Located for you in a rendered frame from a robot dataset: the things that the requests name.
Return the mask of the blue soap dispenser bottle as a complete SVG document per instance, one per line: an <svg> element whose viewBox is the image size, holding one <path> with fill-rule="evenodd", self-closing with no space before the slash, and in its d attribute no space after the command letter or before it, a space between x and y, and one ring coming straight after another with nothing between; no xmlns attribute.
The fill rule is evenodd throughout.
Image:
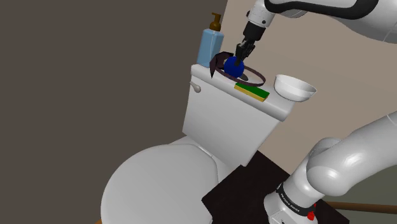
<svg viewBox="0 0 397 224"><path fill-rule="evenodd" d="M219 53L224 34L221 32L221 15L212 13L214 20L210 23L208 29L204 29L198 50L197 64L209 67L212 58Z"/></svg>

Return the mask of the white bowl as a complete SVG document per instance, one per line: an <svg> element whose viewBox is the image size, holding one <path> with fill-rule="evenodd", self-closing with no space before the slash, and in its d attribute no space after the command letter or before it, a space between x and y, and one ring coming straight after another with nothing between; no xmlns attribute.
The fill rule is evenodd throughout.
<svg viewBox="0 0 397 224"><path fill-rule="evenodd" d="M274 89L281 97L294 102L307 101L317 92L317 89L307 82L284 74L276 75Z"/></svg>

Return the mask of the white toilet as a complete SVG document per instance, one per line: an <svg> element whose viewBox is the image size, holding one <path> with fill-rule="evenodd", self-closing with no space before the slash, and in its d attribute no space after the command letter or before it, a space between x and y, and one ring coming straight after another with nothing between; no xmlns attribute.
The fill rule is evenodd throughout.
<svg viewBox="0 0 397 224"><path fill-rule="evenodd" d="M184 136L117 168L102 195L102 224L211 224L202 197L247 165L294 105L268 85L259 101L201 65L191 74Z"/></svg>

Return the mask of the dark robot stand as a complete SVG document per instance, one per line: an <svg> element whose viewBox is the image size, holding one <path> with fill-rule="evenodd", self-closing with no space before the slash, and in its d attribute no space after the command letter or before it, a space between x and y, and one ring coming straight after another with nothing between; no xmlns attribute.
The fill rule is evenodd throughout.
<svg viewBox="0 0 397 224"><path fill-rule="evenodd" d="M212 224L269 224L266 208L273 213L272 196L279 185L294 205L314 212L318 224L350 224L350 221L321 200L324 195L307 181L305 165L292 175L257 151L246 166L240 165L202 198Z"/></svg>

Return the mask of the blue ball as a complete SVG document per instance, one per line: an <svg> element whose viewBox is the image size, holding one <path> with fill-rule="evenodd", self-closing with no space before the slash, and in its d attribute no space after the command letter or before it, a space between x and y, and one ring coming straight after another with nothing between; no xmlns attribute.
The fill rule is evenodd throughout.
<svg viewBox="0 0 397 224"><path fill-rule="evenodd" d="M244 63L243 61L240 61L237 65L235 65L236 62L236 56L229 57L224 63L223 70L226 74L229 74L234 78L239 78L244 72Z"/></svg>

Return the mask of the green and yellow sponge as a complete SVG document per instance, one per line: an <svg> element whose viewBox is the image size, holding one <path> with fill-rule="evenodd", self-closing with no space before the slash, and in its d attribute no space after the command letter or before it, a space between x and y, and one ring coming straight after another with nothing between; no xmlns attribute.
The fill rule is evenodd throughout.
<svg viewBox="0 0 397 224"><path fill-rule="evenodd" d="M268 96L270 95L269 92L258 88L258 87L252 87L252 86L248 86L248 85L244 85L241 83L236 83L234 86L234 89L260 101L263 102L265 99L268 98Z"/></svg>

